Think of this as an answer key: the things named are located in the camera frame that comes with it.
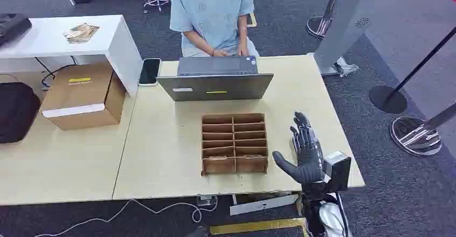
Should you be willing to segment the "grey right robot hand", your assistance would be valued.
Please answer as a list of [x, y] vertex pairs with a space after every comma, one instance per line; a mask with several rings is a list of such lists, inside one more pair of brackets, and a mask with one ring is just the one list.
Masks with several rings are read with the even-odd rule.
[[299, 184], [322, 181], [324, 173], [319, 140], [303, 113], [296, 111], [294, 122], [296, 127], [291, 126], [290, 130], [293, 133], [292, 142], [297, 157], [297, 165], [287, 161], [278, 150], [272, 152], [275, 164]]

